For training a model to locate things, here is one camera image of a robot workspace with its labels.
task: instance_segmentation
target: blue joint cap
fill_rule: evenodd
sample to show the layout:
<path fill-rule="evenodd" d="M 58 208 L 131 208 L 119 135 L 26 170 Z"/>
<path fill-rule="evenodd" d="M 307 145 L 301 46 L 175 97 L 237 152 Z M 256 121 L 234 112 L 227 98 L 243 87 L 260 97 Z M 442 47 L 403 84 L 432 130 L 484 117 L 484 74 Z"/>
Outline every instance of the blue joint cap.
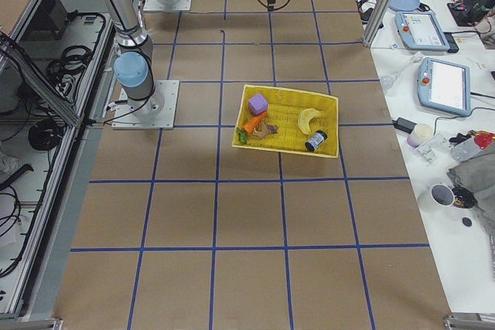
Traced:
<path fill-rule="evenodd" d="M 114 72 L 124 87 L 136 88 L 148 77 L 148 64 L 139 53 L 126 52 L 115 60 Z"/>

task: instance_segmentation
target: purple cube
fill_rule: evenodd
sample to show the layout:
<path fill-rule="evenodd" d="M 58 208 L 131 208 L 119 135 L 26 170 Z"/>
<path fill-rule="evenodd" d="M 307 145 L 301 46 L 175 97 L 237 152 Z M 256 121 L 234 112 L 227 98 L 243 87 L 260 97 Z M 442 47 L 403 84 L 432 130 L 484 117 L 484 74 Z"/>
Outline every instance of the purple cube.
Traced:
<path fill-rule="evenodd" d="M 268 109 L 268 101 L 266 100 L 266 98 L 263 97 L 261 93 L 253 96 L 248 102 L 249 111 L 253 115 L 258 115 Z"/>

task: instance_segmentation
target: white mounting plate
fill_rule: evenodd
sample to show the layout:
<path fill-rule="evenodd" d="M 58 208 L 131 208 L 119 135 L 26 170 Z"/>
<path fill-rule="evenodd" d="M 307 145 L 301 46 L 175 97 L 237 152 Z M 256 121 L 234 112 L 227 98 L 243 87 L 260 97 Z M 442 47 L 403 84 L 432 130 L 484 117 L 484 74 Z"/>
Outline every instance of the white mounting plate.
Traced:
<path fill-rule="evenodd" d="M 158 0 L 146 0 L 144 12 L 181 12 L 190 11 L 193 0 L 180 0 L 174 5 L 162 4 Z"/>
<path fill-rule="evenodd" d="M 163 109 L 157 115 L 151 117 L 150 121 L 142 121 L 133 114 L 112 121 L 113 129 L 138 130 L 138 129 L 173 129 L 176 117 L 177 97 L 179 96 L 178 80 L 155 80 L 156 89 L 160 90 L 165 98 Z M 121 90 L 119 100 L 127 100 L 127 94 Z M 128 114 L 131 111 L 127 104 L 117 106 L 115 117 Z"/>

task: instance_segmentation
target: blue device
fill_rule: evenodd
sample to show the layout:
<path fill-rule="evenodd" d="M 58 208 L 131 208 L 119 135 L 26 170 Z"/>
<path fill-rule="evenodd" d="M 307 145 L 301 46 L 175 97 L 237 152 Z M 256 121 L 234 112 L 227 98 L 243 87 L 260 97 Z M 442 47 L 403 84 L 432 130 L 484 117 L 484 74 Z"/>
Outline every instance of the blue device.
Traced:
<path fill-rule="evenodd" d="M 422 106 L 459 116 L 471 113 L 469 67 L 425 58 L 419 68 L 418 98 Z"/>
<path fill-rule="evenodd" d="M 397 12 L 395 25 L 409 49 L 446 52 L 449 42 L 433 12 Z"/>

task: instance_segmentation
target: white screen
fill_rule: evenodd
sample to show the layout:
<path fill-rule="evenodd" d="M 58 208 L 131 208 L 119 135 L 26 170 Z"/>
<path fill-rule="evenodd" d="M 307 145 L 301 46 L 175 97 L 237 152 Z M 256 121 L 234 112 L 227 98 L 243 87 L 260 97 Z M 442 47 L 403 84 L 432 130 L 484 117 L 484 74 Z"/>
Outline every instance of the white screen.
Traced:
<path fill-rule="evenodd" d="M 419 46 L 442 46 L 442 39 L 437 32 L 430 15 L 405 13 L 405 21 L 415 44 Z"/>
<path fill-rule="evenodd" d="M 431 102 L 464 109 L 464 69 L 445 63 L 432 62 Z"/>

